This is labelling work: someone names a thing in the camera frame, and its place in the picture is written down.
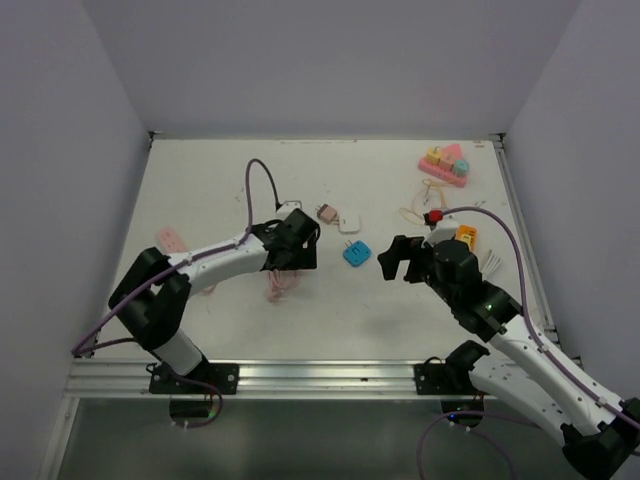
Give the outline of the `blue plug adapter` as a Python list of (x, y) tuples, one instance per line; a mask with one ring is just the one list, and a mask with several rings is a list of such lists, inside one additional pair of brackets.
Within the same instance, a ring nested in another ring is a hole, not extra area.
[(370, 247), (361, 240), (349, 241), (342, 256), (351, 267), (359, 268), (371, 258), (372, 251)]

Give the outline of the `brown USB charger plug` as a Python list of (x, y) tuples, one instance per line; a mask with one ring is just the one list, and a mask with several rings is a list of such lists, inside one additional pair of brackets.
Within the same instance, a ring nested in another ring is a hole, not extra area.
[(339, 212), (331, 205), (324, 203), (316, 208), (316, 217), (324, 224), (331, 225), (339, 220)]

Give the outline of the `white plug adapter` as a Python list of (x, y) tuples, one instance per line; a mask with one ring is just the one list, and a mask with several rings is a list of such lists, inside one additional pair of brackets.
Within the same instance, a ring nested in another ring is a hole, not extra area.
[(343, 235), (353, 235), (361, 230), (361, 220), (357, 213), (345, 212), (339, 215), (338, 231)]

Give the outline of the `orange USB charger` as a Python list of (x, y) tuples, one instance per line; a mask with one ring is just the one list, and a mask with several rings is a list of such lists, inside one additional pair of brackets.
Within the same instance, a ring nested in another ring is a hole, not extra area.
[(475, 250), (477, 238), (477, 229), (468, 225), (460, 225), (455, 236), (456, 240), (465, 243), (471, 251)]

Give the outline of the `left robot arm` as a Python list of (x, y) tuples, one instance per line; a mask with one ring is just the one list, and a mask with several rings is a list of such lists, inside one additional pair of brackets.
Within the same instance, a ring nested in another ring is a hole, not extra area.
[(320, 225), (300, 209), (285, 219), (251, 225), (243, 234), (199, 250), (138, 255), (108, 305), (136, 343), (172, 371), (185, 392), (201, 390), (208, 359), (181, 330), (190, 298), (240, 275), (313, 270)]

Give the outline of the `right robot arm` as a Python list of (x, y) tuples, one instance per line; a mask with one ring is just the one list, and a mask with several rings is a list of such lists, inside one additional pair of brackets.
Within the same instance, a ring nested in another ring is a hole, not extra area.
[(639, 401), (591, 378), (534, 324), (505, 290), (483, 279), (469, 247), (450, 239), (395, 237), (378, 256), (385, 280), (407, 262), (407, 283), (428, 285), (477, 336), (446, 359), (451, 389), (473, 387), (548, 433), (586, 479), (610, 479), (639, 446)]

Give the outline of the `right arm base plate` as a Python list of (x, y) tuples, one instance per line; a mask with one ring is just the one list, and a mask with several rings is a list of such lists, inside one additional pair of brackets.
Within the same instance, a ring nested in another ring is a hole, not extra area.
[(468, 372), (438, 357), (430, 357), (413, 365), (413, 380), (420, 396), (473, 395)]

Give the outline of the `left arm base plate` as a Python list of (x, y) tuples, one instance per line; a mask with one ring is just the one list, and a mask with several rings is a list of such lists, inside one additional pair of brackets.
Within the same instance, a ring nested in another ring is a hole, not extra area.
[(178, 377), (165, 363), (147, 364), (145, 370), (151, 376), (148, 388), (151, 394), (206, 394), (211, 393), (210, 387), (213, 386), (222, 395), (235, 395), (240, 378), (237, 363), (204, 362), (182, 377)]

